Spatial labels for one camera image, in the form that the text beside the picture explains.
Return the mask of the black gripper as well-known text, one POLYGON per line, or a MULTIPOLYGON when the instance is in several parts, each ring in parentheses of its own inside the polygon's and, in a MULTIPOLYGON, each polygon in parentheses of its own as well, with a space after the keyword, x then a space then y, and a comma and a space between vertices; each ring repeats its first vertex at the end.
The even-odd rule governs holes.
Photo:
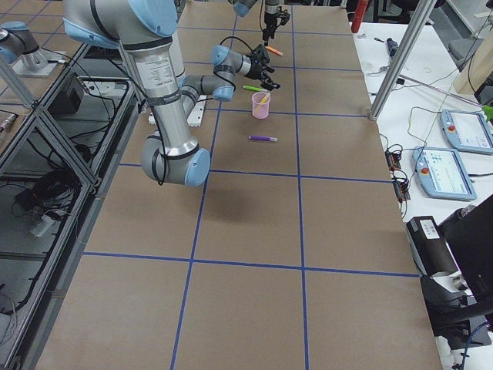
POLYGON ((263 42, 268 43, 271 35, 275 34, 277 28, 286 25, 290 20, 290 13, 287 10, 277 9, 274 12, 265 11, 263 14, 265 27, 263 29, 263 42))
POLYGON ((246 77, 261 77, 260 85, 266 90, 275 90, 280 88, 280 84, 274 82, 268 73, 273 73, 274 68, 270 66, 270 56, 266 46, 259 44, 246 56, 250 61, 250 70, 246 77))

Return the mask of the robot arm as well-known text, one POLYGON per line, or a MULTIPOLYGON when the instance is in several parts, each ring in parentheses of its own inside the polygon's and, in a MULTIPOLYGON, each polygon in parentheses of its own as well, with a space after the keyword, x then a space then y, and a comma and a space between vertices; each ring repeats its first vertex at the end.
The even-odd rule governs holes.
MULTIPOLYGON (((258 3, 257 0, 232 0, 235 13, 239 17, 245 17, 250 10, 258 3)), ((290 21, 290 13, 284 9, 278 0, 260 1, 260 30, 265 46, 270 40, 275 39, 275 34, 280 26, 286 25, 290 21)))
POLYGON ((280 88, 264 45, 244 55, 216 45, 210 75, 177 78, 170 52, 178 15, 172 1, 65 1, 63 22, 72 39, 105 49, 121 49, 133 83, 147 101, 157 131, 146 139, 141 166, 158 183, 198 187, 208 177, 210 153, 189 131, 187 119, 201 95, 228 102, 236 76, 280 88))

